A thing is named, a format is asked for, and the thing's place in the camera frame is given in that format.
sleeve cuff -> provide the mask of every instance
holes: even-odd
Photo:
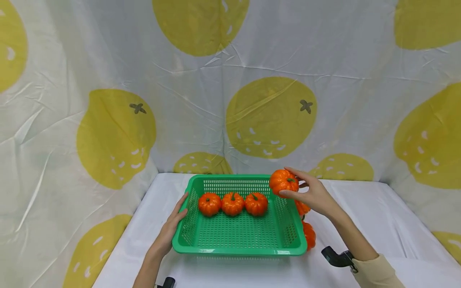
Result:
[[[380,282],[382,280],[394,277],[396,271],[389,264],[384,255],[379,254],[378,258],[369,261],[359,261],[352,259],[359,272],[354,276],[365,278],[369,282]]]

basket rim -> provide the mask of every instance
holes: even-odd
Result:
[[[237,175],[229,175],[229,174],[199,174],[194,175],[189,179],[189,183],[187,185],[186,190],[190,191],[192,189],[192,184],[195,179],[197,178],[255,178],[260,177],[264,180],[269,179],[270,175],[268,174],[237,174]],[[176,233],[172,240],[173,249],[177,253],[184,253],[184,254],[210,254],[210,255],[238,255],[238,256],[300,256],[303,255],[307,251],[307,241],[304,236],[303,227],[302,227],[302,220],[299,217],[298,211],[295,206],[295,202],[292,199],[287,199],[288,206],[292,217],[295,219],[295,230],[296,234],[300,239],[299,247],[295,248],[281,248],[281,249],[273,249],[273,248],[230,248],[230,247],[219,247],[219,248],[198,248],[198,247],[190,247],[190,246],[182,246],[179,244],[179,236],[182,230],[182,223],[181,220],[176,228]],[[181,209],[179,211],[183,211],[187,204],[189,203],[189,197],[184,201]]]

yellow circle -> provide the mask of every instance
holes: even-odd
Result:
[[[352,154],[333,154],[317,164],[309,174],[318,179],[373,181],[373,168],[363,158]]]
[[[394,136],[394,151],[419,183],[461,189],[461,83],[411,111]]]
[[[249,0],[152,0],[163,34],[179,50],[208,56],[224,49],[237,35]]]
[[[0,0],[0,93],[13,85],[27,61],[27,36],[9,0]]]
[[[461,40],[461,1],[399,0],[394,15],[396,45],[431,49]]]
[[[138,95],[117,89],[89,94],[77,131],[77,152],[99,184],[121,189],[142,171],[155,142],[155,118]]]
[[[174,165],[175,173],[233,174],[226,159],[206,152],[194,152],[182,156]]]
[[[286,77],[267,77],[241,88],[226,113],[227,135],[245,155],[267,159],[293,152],[309,135],[317,115],[311,89]]]
[[[435,231],[433,234],[447,249],[448,253],[461,264],[461,235],[442,231]]]
[[[91,288],[131,220],[120,214],[91,228],[80,241],[67,267],[63,288]]]

left hand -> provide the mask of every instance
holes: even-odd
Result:
[[[179,223],[184,217],[186,217],[187,209],[184,209],[179,213],[181,206],[183,205],[184,201],[186,200],[187,196],[189,195],[188,192],[184,194],[184,196],[179,199],[176,206],[173,209],[173,212],[166,220],[165,224],[163,224],[162,229],[160,230],[160,234],[155,239],[152,246],[149,248],[146,256],[158,260],[162,260],[165,255],[171,250],[172,245],[171,241],[173,236],[176,233],[176,228]]]

orange pumpkin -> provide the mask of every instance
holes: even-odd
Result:
[[[269,205],[269,201],[261,193],[251,193],[245,199],[245,207],[248,213],[253,216],[263,216],[267,211],[267,205]]]
[[[280,169],[275,170],[275,172],[272,173],[271,177],[269,178],[269,187],[272,189],[272,192],[275,195],[281,198],[286,198],[280,195],[280,191],[291,190],[298,192],[299,182],[294,174],[285,169]]]
[[[315,231],[312,225],[306,222],[302,222],[302,230],[304,231],[304,236],[307,241],[307,250],[309,251],[315,247]]]
[[[309,211],[311,211],[311,207],[307,206],[306,204],[298,200],[295,200],[295,204],[296,204],[296,209],[298,210],[299,215],[304,215],[304,214],[307,214]]]
[[[199,198],[199,211],[211,217],[216,215],[221,209],[221,198],[215,193],[205,193]]]
[[[245,200],[238,193],[230,192],[224,195],[221,204],[221,209],[226,215],[237,216],[242,212]]]

